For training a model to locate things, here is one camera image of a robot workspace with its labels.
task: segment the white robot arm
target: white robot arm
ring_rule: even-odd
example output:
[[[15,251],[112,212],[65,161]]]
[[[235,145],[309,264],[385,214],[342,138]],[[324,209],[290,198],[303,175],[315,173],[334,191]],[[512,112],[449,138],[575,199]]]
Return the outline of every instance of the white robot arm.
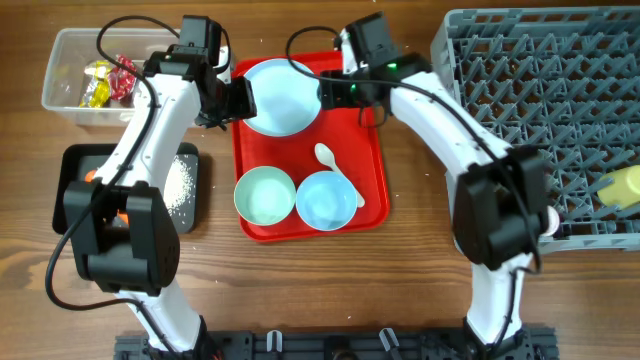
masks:
[[[159,189],[164,189],[178,146],[194,121],[224,129],[227,122],[256,113],[249,82],[231,79],[232,54],[228,46],[220,46],[222,33],[226,36],[206,17],[184,17],[179,44],[145,63],[143,74],[153,91],[141,84],[134,116],[114,152],[91,183],[73,182],[64,195],[68,223],[81,222],[71,237],[80,276],[119,299],[134,300],[128,305],[153,351],[180,358],[210,360],[220,354],[175,280],[179,240]],[[143,130],[153,103],[150,127]],[[119,175],[131,153],[127,171]],[[106,200],[82,219],[82,211],[116,176]],[[110,225],[118,211],[126,211],[128,228]]]
[[[497,175],[499,172],[489,169],[495,170],[495,166],[510,168],[511,176],[518,178],[516,192],[524,192],[520,196],[527,201],[529,213],[526,217],[530,221],[529,227],[534,228],[537,242],[537,236],[541,233],[555,232],[555,228],[548,228],[548,219],[557,216],[553,208],[544,204],[541,162],[531,152],[524,157],[515,155],[515,150],[508,143],[483,128],[447,92],[438,75],[430,71],[429,64],[419,55],[401,56],[389,37],[386,20],[381,13],[349,24],[335,43],[341,47],[343,71],[342,74],[336,71],[322,74],[338,79],[335,82],[325,80],[323,107],[331,109],[382,104],[388,113],[413,129],[445,165],[454,235],[465,232],[470,235],[464,236],[464,239],[456,239],[458,249],[473,262],[473,299],[465,318],[465,329],[474,338],[480,358],[504,353],[518,341],[516,338],[522,327],[519,304],[524,272],[519,270],[529,266],[535,244],[526,241],[523,243],[522,237],[526,238],[527,234],[512,231],[514,226],[521,230],[525,227],[523,214],[514,211],[512,199],[506,199],[501,204],[501,200],[493,196],[487,202],[488,212],[494,210],[497,213],[509,212],[511,215],[498,219],[489,217],[494,221],[494,232],[486,231],[485,228],[484,235],[468,234],[476,229],[482,230],[483,224],[477,222],[482,221],[483,217],[477,211],[473,213],[456,207],[481,211],[483,204],[477,200],[489,200],[486,197],[491,196],[493,189],[474,199],[473,196],[469,197],[470,193],[477,190],[473,188],[493,185],[492,183],[505,185],[501,181],[504,179],[499,179],[500,176]],[[393,82],[408,84],[413,89],[393,86]],[[431,96],[417,92],[415,88]],[[468,129],[475,133],[475,139]],[[485,145],[484,149],[479,146],[478,140]],[[487,149],[499,162],[504,163],[496,164]],[[485,170],[473,174],[478,168]],[[523,179],[519,178],[526,176],[533,176],[539,183],[522,182]],[[461,178],[465,178],[462,187],[458,186]],[[458,192],[464,193],[465,197],[456,202]],[[532,197],[539,197],[534,200],[542,201],[531,201]]]

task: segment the yellow candy wrapper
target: yellow candy wrapper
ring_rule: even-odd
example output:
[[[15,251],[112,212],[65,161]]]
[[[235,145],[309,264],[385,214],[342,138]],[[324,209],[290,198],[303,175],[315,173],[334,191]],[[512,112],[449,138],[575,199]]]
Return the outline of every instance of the yellow candy wrapper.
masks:
[[[84,68],[84,73],[91,76],[87,90],[82,96],[80,107],[103,107],[111,97],[111,88],[107,75],[113,67],[107,61],[94,61]]]

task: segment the bowl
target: bowl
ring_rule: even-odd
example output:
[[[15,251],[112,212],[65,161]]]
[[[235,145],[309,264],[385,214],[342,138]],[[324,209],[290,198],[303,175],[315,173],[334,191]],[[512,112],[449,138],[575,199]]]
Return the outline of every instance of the bowl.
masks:
[[[233,192],[238,214],[254,225],[279,223],[296,202],[296,186],[284,171],[260,166],[242,175]]]
[[[358,208],[356,188],[344,175],[320,171],[298,187],[296,209],[307,225],[333,231],[347,225]]]

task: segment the wooden table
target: wooden table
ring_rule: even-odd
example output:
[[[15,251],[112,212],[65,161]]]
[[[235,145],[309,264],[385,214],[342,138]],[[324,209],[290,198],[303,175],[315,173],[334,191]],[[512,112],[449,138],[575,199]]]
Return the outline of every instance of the wooden table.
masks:
[[[608,1],[596,1],[609,4]],[[40,105],[45,67],[56,33],[100,27],[144,14],[178,27],[183,14],[221,22],[238,58],[282,54],[288,36],[309,25],[342,28],[386,11],[394,38],[429,54],[445,13],[453,8],[526,7],[519,0],[144,0],[83,5],[82,0],[3,1],[0,7],[0,359],[110,359],[116,335],[142,327],[124,306],[87,313],[56,308],[43,290],[44,271],[59,237],[51,229],[63,151],[74,143],[117,142],[122,128],[76,127]],[[538,1],[538,6],[585,5]],[[132,23],[131,26],[149,27]],[[295,51],[330,48],[309,35]],[[344,236],[258,245],[240,231],[233,206],[231,137],[191,129],[185,141],[208,155],[205,214],[182,236],[178,279],[213,330],[321,331],[384,326],[460,326],[471,298],[469,262],[453,246],[444,169],[399,122],[380,130],[392,200],[379,228]],[[109,299],[81,280],[67,247],[55,287],[74,303]],[[635,359],[640,352],[640,253],[591,251],[545,257],[545,273],[527,278],[525,322],[556,327],[563,359]]]

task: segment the white spoon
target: white spoon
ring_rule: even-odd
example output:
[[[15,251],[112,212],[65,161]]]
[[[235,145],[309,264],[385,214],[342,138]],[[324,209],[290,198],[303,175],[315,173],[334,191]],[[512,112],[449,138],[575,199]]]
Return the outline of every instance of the white spoon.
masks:
[[[320,164],[324,166],[328,166],[334,172],[344,176],[342,171],[340,171],[340,169],[338,168],[338,165],[336,165],[336,157],[333,155],[333,153],[331,152],[331,149],[329,149],[327,145],[323,143],[317,143],[315,147],[315,152],[316,152],[316,158],[318,158],[318,161],[320,162]],[[358,196],[358,207],[363,207],[364,198],[362,197],[362,195],[360,195],[358,190],[356,190],[356,195]]]

